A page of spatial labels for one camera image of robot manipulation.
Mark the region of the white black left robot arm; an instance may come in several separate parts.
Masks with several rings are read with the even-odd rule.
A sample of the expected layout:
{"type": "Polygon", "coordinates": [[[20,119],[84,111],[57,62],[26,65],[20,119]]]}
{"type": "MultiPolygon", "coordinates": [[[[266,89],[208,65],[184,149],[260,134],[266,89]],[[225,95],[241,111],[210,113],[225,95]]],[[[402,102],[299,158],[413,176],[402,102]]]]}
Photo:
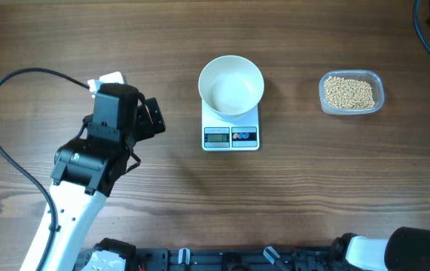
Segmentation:
{"type": "Polygon", "coordinates": [[[93,113],[54,156],[47,206],[23,270],[71,270],[91,225],[114,183],[137,168],[136,143],[165,132],[155,98],[128,84],[104,83],[94,94],[93,113]]]}

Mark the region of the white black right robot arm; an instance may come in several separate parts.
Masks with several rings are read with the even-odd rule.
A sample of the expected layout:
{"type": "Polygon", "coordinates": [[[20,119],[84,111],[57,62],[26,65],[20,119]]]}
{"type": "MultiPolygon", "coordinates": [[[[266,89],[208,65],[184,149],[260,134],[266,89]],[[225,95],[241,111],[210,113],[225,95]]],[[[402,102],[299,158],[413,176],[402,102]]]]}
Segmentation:
{"type": "MultiPolygon", "coordinates": [[[[414,1],[413,24],[430,54],[430,43],[420,28],[419,5],[414,1]]],[[[329,270],[430,270],[430,230],[400,227],[388,239],[346,233],[332,242],[325,265],[329,270]]]]}

